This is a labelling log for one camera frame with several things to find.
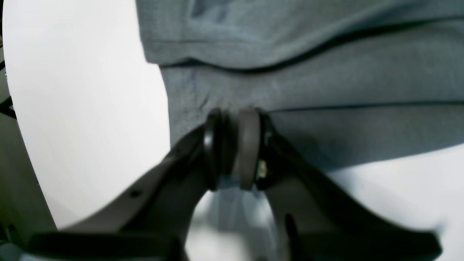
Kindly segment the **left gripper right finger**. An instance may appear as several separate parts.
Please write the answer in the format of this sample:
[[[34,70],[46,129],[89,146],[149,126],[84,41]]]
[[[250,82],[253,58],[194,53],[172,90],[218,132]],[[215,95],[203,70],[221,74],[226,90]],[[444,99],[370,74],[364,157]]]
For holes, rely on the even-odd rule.
[[[442,246],[432,231],[381,218],[310,165],[267,114],[239,111],[240,188],[266,196],[285,261],[434,261]]]

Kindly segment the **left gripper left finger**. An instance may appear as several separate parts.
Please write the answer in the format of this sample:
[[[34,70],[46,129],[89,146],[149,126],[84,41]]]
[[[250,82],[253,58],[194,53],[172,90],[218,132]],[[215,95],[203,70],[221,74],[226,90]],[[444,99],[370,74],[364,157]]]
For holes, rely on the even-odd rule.
[[[29,257],[47,261],[185,261],[196,205],[223,174],[220,109],[103,209],[53,233],[37,233]]]

